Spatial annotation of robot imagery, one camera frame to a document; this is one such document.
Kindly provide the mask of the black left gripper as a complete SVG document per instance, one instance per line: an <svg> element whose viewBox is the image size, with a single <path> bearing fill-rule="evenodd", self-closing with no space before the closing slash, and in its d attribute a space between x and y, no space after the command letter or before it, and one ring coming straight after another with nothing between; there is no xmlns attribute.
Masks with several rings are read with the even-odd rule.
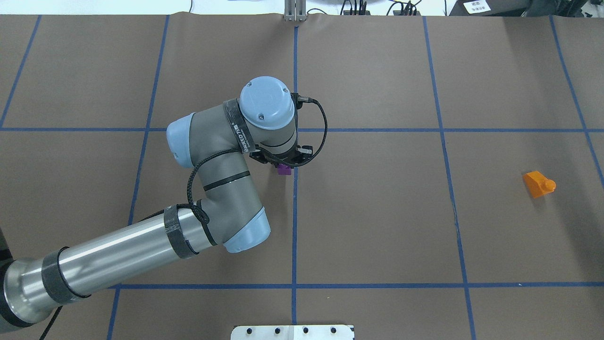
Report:
<svg viewBox="0 0 604 340"><path fill-rule="evenodd" d="M298 167L308 159L308 149L297 142L283 144L278 147L257 144L257 161L262 164L272 164L275 167L285 165L289 168Z"/></svg>

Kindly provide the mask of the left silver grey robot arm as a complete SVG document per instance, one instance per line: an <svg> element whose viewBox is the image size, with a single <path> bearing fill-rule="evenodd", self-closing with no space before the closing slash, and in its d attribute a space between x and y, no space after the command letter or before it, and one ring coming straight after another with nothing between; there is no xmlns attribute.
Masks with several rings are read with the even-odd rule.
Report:
<svg viewBox="0 0 604 340"><path fill-rule="evenodd" d="M59 307L212 246L238 253L265 241L269 221L244 157L289 168L316 157L311 146L298 143L297 111L304 103L319 104L260 76L239 97L170 123L170 151L192 169L187 203L39 260L13 260L3 250L1 332L31 327Z"/></svg>

